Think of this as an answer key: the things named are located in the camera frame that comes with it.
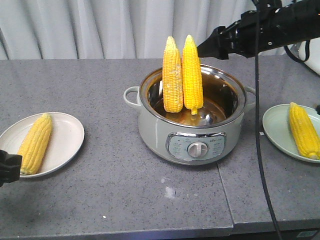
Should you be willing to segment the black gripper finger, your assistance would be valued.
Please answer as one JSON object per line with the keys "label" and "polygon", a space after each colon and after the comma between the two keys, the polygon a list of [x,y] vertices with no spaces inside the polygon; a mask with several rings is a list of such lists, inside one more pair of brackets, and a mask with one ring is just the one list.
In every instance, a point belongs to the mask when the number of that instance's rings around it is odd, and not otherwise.
{"label": "black gripper finger", "polygon": [[0,186],[20,179],[22,156],[0,150]]}

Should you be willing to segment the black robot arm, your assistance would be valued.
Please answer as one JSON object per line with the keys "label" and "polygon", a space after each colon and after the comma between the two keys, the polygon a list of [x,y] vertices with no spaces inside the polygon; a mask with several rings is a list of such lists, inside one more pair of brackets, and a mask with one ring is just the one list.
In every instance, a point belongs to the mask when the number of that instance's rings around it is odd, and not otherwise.
{"label": "black robot arm", "polygon": [[218,30],[214,57],[226,60],[229,54],[238,54],[250,58],[256,53],[319,38],[319,25],[318,0],[247,11],[240,20]]}

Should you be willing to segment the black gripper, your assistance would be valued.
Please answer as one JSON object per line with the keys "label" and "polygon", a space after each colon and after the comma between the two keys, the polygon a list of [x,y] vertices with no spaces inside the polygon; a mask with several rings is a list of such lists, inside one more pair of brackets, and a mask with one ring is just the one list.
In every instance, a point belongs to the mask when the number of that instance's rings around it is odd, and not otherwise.
{"label": "black gripper", "polygon": [[197,47],[197,54],[200,58],[228,60],[229,54],[253,57],[256,54],[256,44],[259,53],[279,48],[276,30],[278,15],[277,9],[247,11],[230,26],[217,27],[214,36]]}

